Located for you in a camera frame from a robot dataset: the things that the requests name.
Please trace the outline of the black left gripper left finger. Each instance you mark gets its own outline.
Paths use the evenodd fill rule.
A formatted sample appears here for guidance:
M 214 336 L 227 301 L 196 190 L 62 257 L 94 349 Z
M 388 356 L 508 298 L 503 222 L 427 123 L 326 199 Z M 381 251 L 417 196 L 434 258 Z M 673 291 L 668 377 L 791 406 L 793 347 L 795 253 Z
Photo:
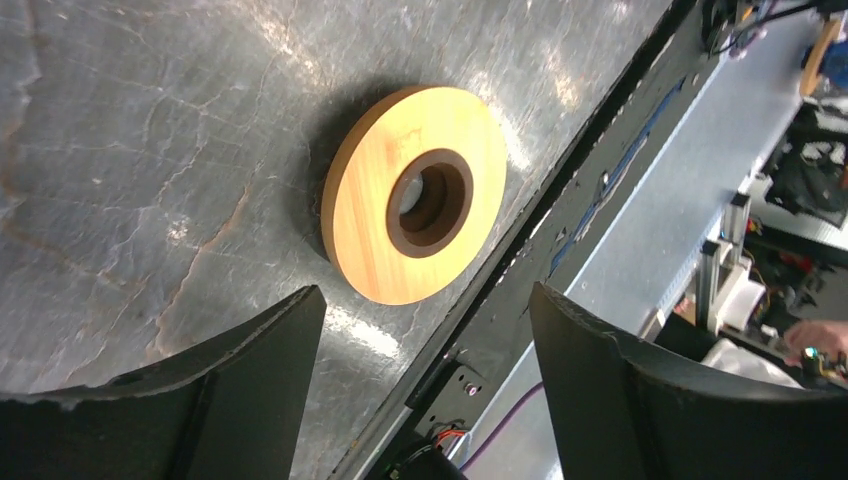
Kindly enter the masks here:
M 285 479 L 326 302 L 253 319 L 97 386 L 1 396 L 5 479 Z

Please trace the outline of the wooden ring dripper stand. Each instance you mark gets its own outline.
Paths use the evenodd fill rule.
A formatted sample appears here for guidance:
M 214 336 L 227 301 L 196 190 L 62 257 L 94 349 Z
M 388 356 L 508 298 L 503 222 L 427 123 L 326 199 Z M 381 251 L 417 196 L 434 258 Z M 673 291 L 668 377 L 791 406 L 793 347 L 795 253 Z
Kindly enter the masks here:
M 328 171 L 321 232 L 331 262 L 367 299 L 407 305 L 474 260 L 504 196 L 507 148 L 477 95 L 413 86 L 378 101 Z

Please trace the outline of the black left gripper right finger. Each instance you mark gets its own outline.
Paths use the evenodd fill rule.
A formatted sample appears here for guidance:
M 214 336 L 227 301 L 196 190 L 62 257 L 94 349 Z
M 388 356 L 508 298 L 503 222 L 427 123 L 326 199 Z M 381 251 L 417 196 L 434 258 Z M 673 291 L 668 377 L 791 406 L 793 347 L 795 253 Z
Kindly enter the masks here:
M 843 479 L 847 398 L 747 379 L 536 283 L 529 312 L 568 479 Z

